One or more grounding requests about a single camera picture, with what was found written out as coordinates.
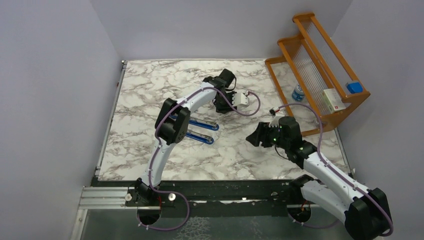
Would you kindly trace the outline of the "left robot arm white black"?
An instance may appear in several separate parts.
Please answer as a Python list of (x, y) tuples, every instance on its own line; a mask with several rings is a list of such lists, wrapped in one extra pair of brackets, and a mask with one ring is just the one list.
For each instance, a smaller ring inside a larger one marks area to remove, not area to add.
[(189, 137), (206, 144), (213, 144), (211, 136), (188, 129), (194, 125), (207, 130), (217, 131), (215, 122), (191, 117), (203, 105), (212, 102), (216, 112), (225, 114), (236, 109), (233, 98), (236, 94), (230, 85), (235, 83), (236, 76), (228, 69), (222, 70), (218, 76), (206, 77), (199, 87), (188, 95), (177, 100), (167, 98), (160, 109), (154, 128), (153, 154), (145, 172), (134, 184), (134, 196), (144, 205), (152, 205), (158, 198), (158, 187), (162, 173), (171, 151), (184, 137)]

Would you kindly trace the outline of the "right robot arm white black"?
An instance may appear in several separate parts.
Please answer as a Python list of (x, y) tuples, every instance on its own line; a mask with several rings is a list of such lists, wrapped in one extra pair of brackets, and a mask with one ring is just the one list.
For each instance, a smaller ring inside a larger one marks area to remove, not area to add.
[(246, 140), (255, 147), (283, 149), (290, 162), (312, 174), (291, 182), (288, 196), (292, 202), (306, 200), (319, 205), (343, 223), (354, 240), (373, 240), (392, 233), (386, 194), (366, 187), (332, 164), (317, 146), (303, 139), (294, 117), (259, 122)]

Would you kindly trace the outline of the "blue black stapler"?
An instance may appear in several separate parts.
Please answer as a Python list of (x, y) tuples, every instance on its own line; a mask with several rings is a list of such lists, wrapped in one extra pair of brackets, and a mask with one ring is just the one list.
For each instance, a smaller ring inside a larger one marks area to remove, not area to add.
[(200, 127), (200, 128), (212, 130), (212, 131), (218, 131), (220, 128), (220, 126), (216, 122), (200, 119), (193, 116), (189, 117), (188, 125), (193, 125), (196, 127)]

